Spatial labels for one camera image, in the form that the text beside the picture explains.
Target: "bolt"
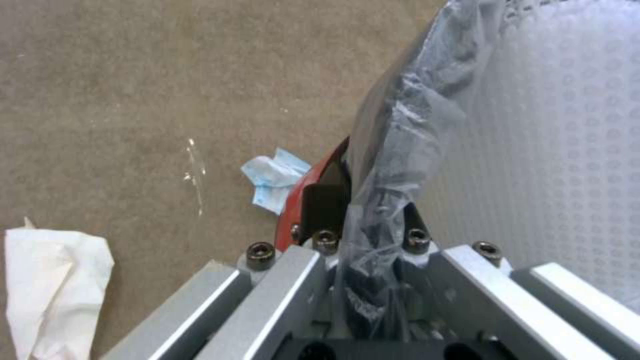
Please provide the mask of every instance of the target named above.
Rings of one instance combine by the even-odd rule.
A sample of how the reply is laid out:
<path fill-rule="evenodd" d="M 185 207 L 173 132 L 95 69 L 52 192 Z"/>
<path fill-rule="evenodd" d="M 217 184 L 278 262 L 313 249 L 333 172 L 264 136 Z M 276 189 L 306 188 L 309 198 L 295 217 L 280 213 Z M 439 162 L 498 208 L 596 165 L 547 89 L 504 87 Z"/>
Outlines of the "bolt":
<path fill-rule="evenodd" d="M 246 264 L 250 269 L 263 271 L 273 265 L 276 251 L 272 244 L 258 241 L 246 248 Z"/>
<path fill-rule="evenodd" d="M 424 230 L 418 228 L 410 229 L 406 239 L 404 239 L 403 249 L 412 254 L 424 254 L 429 250 L 430 242 L 431 238 L 427 236 Z"/>
<path fill-rule="evenodd" d="M 322 255 L 332 255 L 338 251 L 338 236 L 329 230 L 316 231 L 312 237 L 314 250 Z"/>
<path fill-rule="evenodd" d="M 293 224 L 291 226 L 291 239 L 298 243 L 300 241 L 300 225 Z"/>
<path fill-rule="evenodd" d="M 471 245 L 478 254 L 487 259 L 495 267 L 500 266 L 500 260 L 502 260 L 502 252 L 498 245 L 490 243 L 488 241 L 476 241 Z"/>

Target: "textured white surface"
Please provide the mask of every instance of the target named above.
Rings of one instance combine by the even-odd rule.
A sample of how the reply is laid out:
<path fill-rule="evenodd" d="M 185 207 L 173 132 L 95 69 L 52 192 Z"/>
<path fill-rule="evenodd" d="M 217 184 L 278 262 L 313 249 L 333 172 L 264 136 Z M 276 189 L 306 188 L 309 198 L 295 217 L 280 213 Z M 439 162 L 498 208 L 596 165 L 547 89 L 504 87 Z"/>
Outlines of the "textured white surface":
<path fill-rule="evenodd" d="M 444 247 L 557 261 L 639 312 L 640 4 L 511 5 L 423 216 Z"/>

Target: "plastic sheet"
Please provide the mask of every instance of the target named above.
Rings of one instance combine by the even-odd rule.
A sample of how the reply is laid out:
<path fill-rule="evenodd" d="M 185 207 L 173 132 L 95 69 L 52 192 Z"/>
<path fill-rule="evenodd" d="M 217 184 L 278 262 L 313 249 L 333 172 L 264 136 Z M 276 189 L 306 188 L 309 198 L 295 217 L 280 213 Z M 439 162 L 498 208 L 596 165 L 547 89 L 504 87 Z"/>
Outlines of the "plastic sheet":
<path fill-rule="evenodd" d="M 404 207 L 432 176 L 465 121 L 496 39 L 500 1 L 455 0 L 378 81 L 360 108 L 348 166 L 354 194 L 337 276 L 338 305 L 357 337 L 409 336 L 394 272 Z"/>
<path fill-rule="evenodd" d="M 516 266 L 558 261 L 631 307 L 640 299 L 638 8 L 449 1 L 378 81 L 347 158 L 336 294 L 356 337 L 408 337 L 393 264 L 410 202 L 445 247 L 497 242 Z"/>

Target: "white tissue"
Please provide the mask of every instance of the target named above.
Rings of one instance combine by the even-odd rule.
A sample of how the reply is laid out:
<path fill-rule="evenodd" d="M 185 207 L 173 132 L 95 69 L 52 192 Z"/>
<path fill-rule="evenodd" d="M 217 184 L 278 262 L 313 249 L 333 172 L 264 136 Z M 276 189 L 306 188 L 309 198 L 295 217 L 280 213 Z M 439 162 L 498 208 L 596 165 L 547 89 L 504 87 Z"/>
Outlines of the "white tissue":
<path fill-rule="evenodd" d="M 7 230 L 6 316 L 19 360 L 88 359 L 113 258 L 104 238 Z"/>
<path fill-rule="evenodd" d="M 282 212 L 289 192 L 309 169 L 308 163 L 280 148 L 273 159 L 258 156 L 241 167 L 255 185 L 253 203 L 276 215 Z"/>

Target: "plastic bag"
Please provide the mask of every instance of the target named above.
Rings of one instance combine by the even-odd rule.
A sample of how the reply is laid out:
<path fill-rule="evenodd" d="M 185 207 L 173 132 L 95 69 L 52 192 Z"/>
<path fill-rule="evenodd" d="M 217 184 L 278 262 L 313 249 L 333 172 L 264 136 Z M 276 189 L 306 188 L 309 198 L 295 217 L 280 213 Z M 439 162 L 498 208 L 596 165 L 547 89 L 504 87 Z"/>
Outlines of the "plastic bag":
<path fill-rule="evenodd" d="M 403 240 L 403 209 L 465 121 L 501 14 L 501 1 L 449 1 L 360 108 L 348 152 L 354 196 L 336 285 L 339 312 L 356 337 L 409 337 L 404 290 L 393 266 Z"/>

